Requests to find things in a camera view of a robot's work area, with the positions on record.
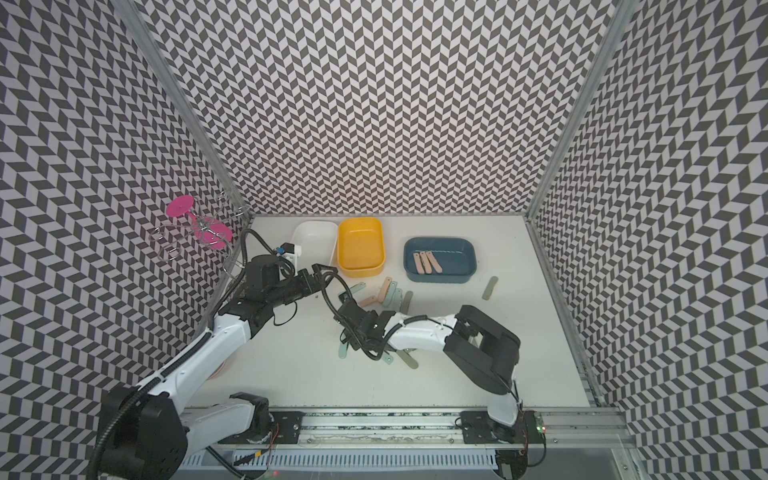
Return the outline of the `pink fruit knife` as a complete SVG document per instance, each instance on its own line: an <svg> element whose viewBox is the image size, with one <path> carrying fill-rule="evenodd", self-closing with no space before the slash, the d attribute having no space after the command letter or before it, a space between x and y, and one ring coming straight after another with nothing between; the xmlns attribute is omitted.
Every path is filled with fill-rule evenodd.
<svg viewBox="0 0 768 480"><path fill-rule="evenodd" d="M376 295L371 295L359 301L358 305L362 308L365 308L365 307L372 306L378 302L379 302L378 297Z"/></svg>
<svg viewBox="0 0 768 480"><path fill-rule="evenodd" d="M421 252L420 253L420 257L421 257L421 262L422 262L422 265L424 267L425 273L426 274L431 274L432 273L432 266L431 266L430 261L428 259L427 253L426 252Z"/></svg>
<svg viewBox="0 0 768 480"><path fill-rule="evenodd" d="M386 299L386 296L388 294L388 291L389 291L389 288L391 286L391 283L392 283L392 278L389 277L389 276L387 276L383 280L382 285L381 285L381 287L379 289L379 292L378 292L378 295L377 295L377 302L378 303L380 303L380 304L384 303L384 300Z"/></svg>
<svg viewBox="0 0 768 480"><path fill-rule="evenodd" d="M442 273L443 272L442 266L439 264L434 253L432 251L427 251L426 255L434 271L437 273Z"/></svg>
<svg viewBox="0 0 768 480"><path fill-rule="evenodd" d="M413 253L413 259L414 259L414 264L415 264L417 273L419 275L424 275L425 274L425 270L424 270L424 267L423 267L423 264L422 264L420 253L419 252L414 252Z"/></svg>

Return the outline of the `yellow storage box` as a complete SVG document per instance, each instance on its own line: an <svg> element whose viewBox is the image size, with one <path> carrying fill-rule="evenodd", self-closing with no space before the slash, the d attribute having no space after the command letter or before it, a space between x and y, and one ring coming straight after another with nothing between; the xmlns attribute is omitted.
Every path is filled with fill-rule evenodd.
<svg viewBox="0 0 768 480"><path fill-rule="evenodd" d="M386 262L383 227L373 217L349 218L338 230L337 263L350 278L379 275Z"/></svg>

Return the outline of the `dark teal storage box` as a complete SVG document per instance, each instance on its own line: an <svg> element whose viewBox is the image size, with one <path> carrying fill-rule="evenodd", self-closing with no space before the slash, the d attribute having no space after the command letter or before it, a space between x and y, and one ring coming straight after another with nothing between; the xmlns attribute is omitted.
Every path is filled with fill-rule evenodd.
<svg viewBox="0 0 768 480"><path fill-rule="evenodd" d="M432 251L443 272L417 273L413 253ZM464 284L477 271L474 245L459 237L413 237L403 247L403 266L409 280L416 283Z"/></svg>

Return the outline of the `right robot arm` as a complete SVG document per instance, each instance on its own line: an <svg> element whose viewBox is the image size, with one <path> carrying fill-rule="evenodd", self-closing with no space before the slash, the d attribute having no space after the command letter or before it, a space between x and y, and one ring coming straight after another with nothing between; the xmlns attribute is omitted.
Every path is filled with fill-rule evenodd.
<svg viewBox="0 0 768 480"><path fill-rule="evenodd" d="M447 316L376 312L360 306L338 271L316 264L321 295L342 326L341 338L372 361L405 350L444 354L477 387L489 394L487 425L499 441L520 434L522 400L516 383L520 338L472 305Z"/></svg>

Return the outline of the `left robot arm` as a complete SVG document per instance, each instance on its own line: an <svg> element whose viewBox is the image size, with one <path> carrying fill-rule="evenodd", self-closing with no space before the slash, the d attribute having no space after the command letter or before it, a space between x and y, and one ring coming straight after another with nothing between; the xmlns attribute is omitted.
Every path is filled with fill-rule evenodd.
<svg viewBox="0 0 768 480"><path fill-rule="evenodd" d="M188 414L194 394L273 317L276 307L326 290L336 268L297 269L286 248L250 257L214 306L202 333L168 364L132 387L115 387L101 401L97 439L86 468L89 479L169 479L189 455L247 431L263 438L271 428L269 402L236 394Z"/></svg>

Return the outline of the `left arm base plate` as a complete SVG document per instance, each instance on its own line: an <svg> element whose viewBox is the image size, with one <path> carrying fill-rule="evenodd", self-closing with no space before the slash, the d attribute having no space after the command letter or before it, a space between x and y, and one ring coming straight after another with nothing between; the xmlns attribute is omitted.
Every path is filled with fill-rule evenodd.
<svg viewBox="0 0 768 480"><path fill-rule="evenodd" d="M277 411L269 414L265 427L250 427L243 433L219 441L221 445L295 445L299 442L305 414L297 410Z"/></svg>

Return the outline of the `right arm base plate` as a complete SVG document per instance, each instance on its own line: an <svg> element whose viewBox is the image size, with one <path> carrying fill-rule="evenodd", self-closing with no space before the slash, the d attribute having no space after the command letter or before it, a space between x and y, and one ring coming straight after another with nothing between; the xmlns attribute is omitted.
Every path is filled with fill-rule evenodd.
<svg viewBox="0 0 768 480"><path fill-rule="evenodd" d="M546 443L546 428L542 416L533 410L524 410L517 422L506 426L490 419L486 411L462 411L454 422L459 428L463 441L468 445L513 444L543 445Z"/></svg>

